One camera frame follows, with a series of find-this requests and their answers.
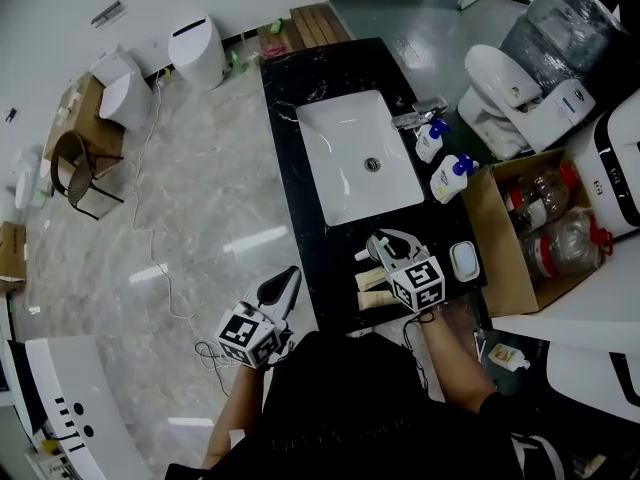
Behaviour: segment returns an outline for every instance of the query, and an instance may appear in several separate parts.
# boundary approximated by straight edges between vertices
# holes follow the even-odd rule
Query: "white toilet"
[[[153,93],[131,56],[117,46],[103,53],[89,71],[105,87],[100,117],[127,130],[140,128],[147,120]]]
[[[500,160],[529,147],[540,153],[595,106],[577,79],[562,81],[543,99],[535,80],[492,46],[472,47],[464,62],[471,86],[458,104],[458,113]]]
[[[197,90],[214,89],[224,80],[227,65],[222,39],[206,14],[184,22],[171,33],[169,59]]]
[[[16,208],[16,198],[7,188],[0,189],[0,224],[3,222],[20,224],[20,210]]]
[[[31,203],[40,170],[39,164],[38,155],[28,149],[21,149],[13,160],[13,168],[18,175],[15,200],[18,210],[24,210]]]

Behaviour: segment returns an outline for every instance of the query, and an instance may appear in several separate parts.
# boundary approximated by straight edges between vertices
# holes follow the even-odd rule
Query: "person's arm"
[[[434,320],[421,323],[422,335],[429,349],[440,387],[447,402],[478,413],[495,387],[478,361],[469,355],[449,329],[439,311]],[[430,315],[420,320],[428,322]]]
[[[202,469],[211,469],[231,450],[230,430],[249,433],[262,414],[264,372],[240,365],[231,394],[213,427]]]

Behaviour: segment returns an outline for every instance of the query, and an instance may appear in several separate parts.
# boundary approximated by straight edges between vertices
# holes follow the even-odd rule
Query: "white bottle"
[[[518,368],[523,367],[525,370],[531,366],[531,363],[524,358],[522,350],[508,347],[502,343],[498,343],[491,352],[489,352],[489,360],[506,368],[510,372],[515,372]]]
[[[458,192],[467,188],[467,176],[473,174],[473,160],[469,155],[447,155],[431,176],[431,192],[442,204],[446,204]]]
[[[435,118],[431,124],[425,124],[418,135],[416,153],[423,162],[431,163],[433,157],[442,148],[442,132],[451,131],[442,119]]]

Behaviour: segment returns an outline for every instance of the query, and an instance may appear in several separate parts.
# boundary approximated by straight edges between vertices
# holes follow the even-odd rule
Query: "bathroom sink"
[[[324,220],[338,226],[424,201],[378,91],[296,109]]]

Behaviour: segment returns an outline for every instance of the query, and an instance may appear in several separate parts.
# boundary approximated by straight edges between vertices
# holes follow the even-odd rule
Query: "black shirt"
[[[563,478],[522,420],[499,394],[478,415],[432,401],[411,352],[377,334],[311,333],[276,366],[257,428],[211,471],[172,464],[166,478]]]

